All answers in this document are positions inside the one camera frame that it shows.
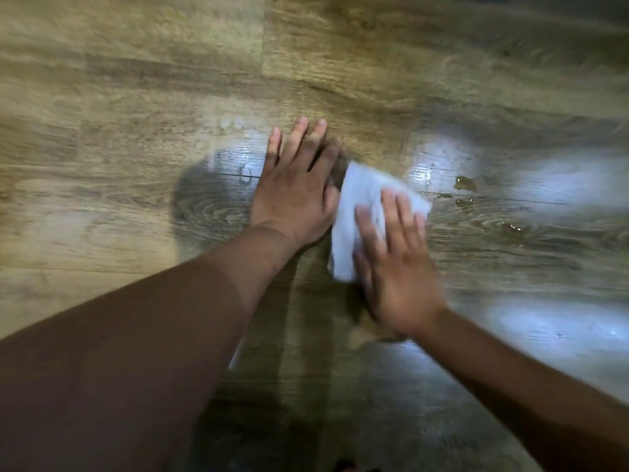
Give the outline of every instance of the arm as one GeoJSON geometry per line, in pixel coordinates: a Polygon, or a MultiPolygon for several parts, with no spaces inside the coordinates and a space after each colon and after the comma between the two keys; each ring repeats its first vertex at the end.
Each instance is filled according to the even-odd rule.
{"type": "Polygon", "coordinates": [[[241,235],[0,342],[0,469],[162,467],[272,278],[332,222],[338,147],[308,171],[326,126],[302,143],[307,126],[295,124],[281,156],[274,130],[241,235]]]}
{"type": "Polygon", "coordinates": [[[357,210],[355,254],[375,314],[455,376],[547,471],[629,470],[629,407],[509,347],[448,309],[408,199],[382,194],[387,242],[357,210]]]}

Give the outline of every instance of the white cloth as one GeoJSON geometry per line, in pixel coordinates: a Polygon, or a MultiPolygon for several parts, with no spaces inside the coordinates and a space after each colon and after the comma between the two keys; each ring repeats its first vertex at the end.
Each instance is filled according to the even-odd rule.
{"type": "Polygon", "coordinates": [[[328,269],[335,280],[344,283],[356,280],[352,253],[362,245],[354,218],[356,205],[364,205],[370,209],[375,229],[384,237],[384,211],[381,203],[381,191],[384,187],[395,193],[405,192],[411,200],[413,213],[428,216],[430,202],[404,182],[374,168],[351,162],[347,167],[338,213],[332,226],[332,251],[328,269]]]}

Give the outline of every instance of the forearm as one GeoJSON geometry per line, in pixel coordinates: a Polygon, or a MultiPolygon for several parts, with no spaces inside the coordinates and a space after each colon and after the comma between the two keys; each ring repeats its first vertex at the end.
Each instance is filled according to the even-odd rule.
{"type": "Polygon", "coordinates": [[[416,335],[547,470],[627,470],[629,408],[446,312],[416,335]]]}
{"type": "Polygon", "coordinates": [[[292,253],[281,234],[248,229],[0,342],[0,464],[72,458],[87,466],[80,459],[106,451],[121,467],[142,456],[159,461],[160,447],[202,412],[292,253]]]}

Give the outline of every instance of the towel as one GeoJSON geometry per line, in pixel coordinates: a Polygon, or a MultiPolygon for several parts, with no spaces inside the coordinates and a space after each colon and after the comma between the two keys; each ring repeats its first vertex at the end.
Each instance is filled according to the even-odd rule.
{"type": "Polygon", "coordinates": [[[362,245],[354,218],[356,205],[364,205],[370,209],[375,229],[382,238],[384,237],[381,192],[385,187],[392,189],[395,193],[405,192],[410,198],[413,213],[428,216],[430,202],[404,182],[374,168],[350,162],[341,189],[336,220],[332,226],[332,251],[328,269],[335,280],[344,283],[352,283],[356,280],[352,253],[362,245]]]}

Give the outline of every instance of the wooden floor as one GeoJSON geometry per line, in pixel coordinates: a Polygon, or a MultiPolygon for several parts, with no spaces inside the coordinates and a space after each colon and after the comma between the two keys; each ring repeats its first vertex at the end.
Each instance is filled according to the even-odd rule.
{"type": "MultiPolygon", "coordinates": [[[[459,311],[629,400],[627,20],[625,0],[0,0],[0,335],[235,235],[268,131],[304,113],[435,199],[459,311]]],[[[537,470],[420,350],[351,348],[328,250],[273,283],[191,469],[537,470]]]]}

